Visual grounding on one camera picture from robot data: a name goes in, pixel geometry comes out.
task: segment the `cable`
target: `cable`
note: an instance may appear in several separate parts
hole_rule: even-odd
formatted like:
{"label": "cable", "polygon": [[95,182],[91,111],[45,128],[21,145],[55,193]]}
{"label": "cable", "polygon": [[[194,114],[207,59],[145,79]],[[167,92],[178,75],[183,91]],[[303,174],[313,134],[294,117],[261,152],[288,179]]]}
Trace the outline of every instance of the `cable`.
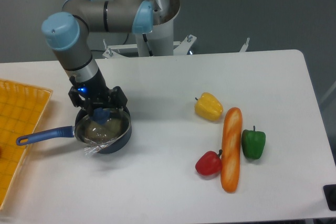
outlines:
{"label": "cable", "polygon": [[147,45],[147,49],[148,49],[148,53],[150,56],[154,56],[153,52],[151,50],[151,47],[149,46],[148,40],[147,40],[147,36],[146,34],[142,34],[143,40],[145,41],[146,45]]}
{"label": "cable", "polygon": [[91,52],[105,52],[106,50],[100,50],[100,49],[91,49]]}
{"label": "cable", "polygon": [[125,39],[125,41],[124,41],[124,43],[123,43],[122,45],[125,45],[125,44],[126,44],[126,42],[127,42],[129,36],[130,36],[130,33],[127,33],[126,39]]}

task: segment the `green bell pepper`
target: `green bell pepper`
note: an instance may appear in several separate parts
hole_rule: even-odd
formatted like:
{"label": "green bell pepper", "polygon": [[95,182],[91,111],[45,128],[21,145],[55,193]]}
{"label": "green bell pepper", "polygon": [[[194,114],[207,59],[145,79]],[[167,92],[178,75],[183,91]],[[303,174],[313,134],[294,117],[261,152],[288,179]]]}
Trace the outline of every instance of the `green bell pepper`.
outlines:
{"label": "green bell pepper", "polygon": [[253,131],[243,130],[241,139],[244,156],[246,158],[259,159],[264,151],[265,133],[256,131],[256,127],[253,126]]}

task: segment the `pan handle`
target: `pan handle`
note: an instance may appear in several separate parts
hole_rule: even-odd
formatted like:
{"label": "pan handle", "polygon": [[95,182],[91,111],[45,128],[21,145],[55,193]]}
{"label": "pan handle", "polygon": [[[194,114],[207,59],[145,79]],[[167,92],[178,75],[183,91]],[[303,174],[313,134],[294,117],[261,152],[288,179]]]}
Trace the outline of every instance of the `pan handle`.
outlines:
{"label": "pan handle", "polygon": [[33,133],[30,135],[20,136],[17,138],[16,144],[22,146],[56,137],[74,137],[74,127],[64,126],[47,131]]}

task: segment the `yellow tray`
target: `yellow tray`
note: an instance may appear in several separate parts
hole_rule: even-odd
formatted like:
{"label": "yellow tray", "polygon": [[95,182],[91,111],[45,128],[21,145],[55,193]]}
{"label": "yellow tray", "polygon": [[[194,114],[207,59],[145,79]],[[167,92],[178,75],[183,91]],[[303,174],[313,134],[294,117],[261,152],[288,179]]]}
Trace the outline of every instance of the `yellow tray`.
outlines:
{"label": "yellow tray", "polygon": [[16,139],[34,132],[52,92],[0,79],[0,210],[30,149],[17,146]]}

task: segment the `gray floor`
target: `gray floor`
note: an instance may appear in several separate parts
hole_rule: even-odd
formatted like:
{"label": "gray floor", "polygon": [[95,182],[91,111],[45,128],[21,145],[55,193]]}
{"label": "gray floor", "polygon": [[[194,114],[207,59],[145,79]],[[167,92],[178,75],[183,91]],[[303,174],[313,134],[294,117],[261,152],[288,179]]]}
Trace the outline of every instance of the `gray floor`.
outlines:
{"label": "gray floor", "polygon": [[[0,62],[55,60],[40,26],[63,2],[0,0]],[[187,34],[198,37],[198,54],[237,52],[247,37],[250,51],[301,50],[318,101],[336,81],[336,0],[181,0],[174,39]],[[90,34],[91,49],[103,49],[103,38],[108,45],[118,45],[126,34]],[[320,109],[336,156],[335,98],[336,92]]]}

